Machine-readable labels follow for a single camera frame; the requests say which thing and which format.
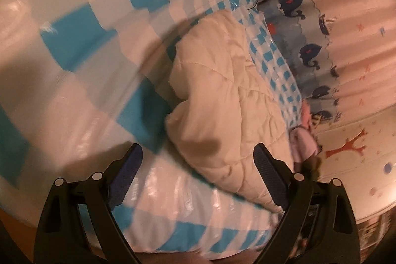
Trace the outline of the pink clothes pile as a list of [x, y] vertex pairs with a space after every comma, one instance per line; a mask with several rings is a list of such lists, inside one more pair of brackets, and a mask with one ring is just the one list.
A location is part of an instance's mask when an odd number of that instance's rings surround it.
[[312, 130], [311, 109], [308, 102], [303, 100], [301, 104], [301, 123], [289, 132], [289, 143], [295, 169], [304, 163], [311, 168], [316, 167], [320, 149]]

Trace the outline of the whale print blue curtain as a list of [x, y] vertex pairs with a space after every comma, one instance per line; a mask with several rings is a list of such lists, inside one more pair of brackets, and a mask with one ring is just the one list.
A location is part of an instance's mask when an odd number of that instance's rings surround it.
[[259, 0], [267, 28], [295, 78], [311, 112], [322, 123], [334, 123], [339, 75], [330, 58], [330, 31], [314, 0]]

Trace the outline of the white wardrobe with stickers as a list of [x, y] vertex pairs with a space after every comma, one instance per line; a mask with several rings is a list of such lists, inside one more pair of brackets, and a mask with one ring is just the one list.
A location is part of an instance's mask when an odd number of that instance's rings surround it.
[[320, 181], [338, 178], [358, 223], [395, 206], [395, 107], [322, 128]]

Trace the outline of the blue white checkered plastic sheet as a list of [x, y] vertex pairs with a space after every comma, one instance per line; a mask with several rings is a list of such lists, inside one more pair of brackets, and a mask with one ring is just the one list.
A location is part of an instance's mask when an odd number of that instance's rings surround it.
[[301, 95], [257, 0], [1, 0], [1, 207], [36, 226], [55, 181], [84, 180], [141, 144], [143, 163], [114, 217], [137, 252], [209, 259], [259, 249], [277, 217], [185, 165], [164, 119], [176, 105], [176, 43], [230, 10], [248, 52], [295, 125]]

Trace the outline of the white quilted padded coat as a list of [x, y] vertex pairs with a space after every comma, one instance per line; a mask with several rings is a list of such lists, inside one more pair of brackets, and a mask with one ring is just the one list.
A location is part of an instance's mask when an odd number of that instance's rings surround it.
[[179, 99], [165, 128], [208, 182], [280, 212], [258, 172], [254, 147], [293, 165], [289, 132], [269, 82], [254, 65], [243, 26], [228, 10], [200, 19], [176, 45], [170, 86]]

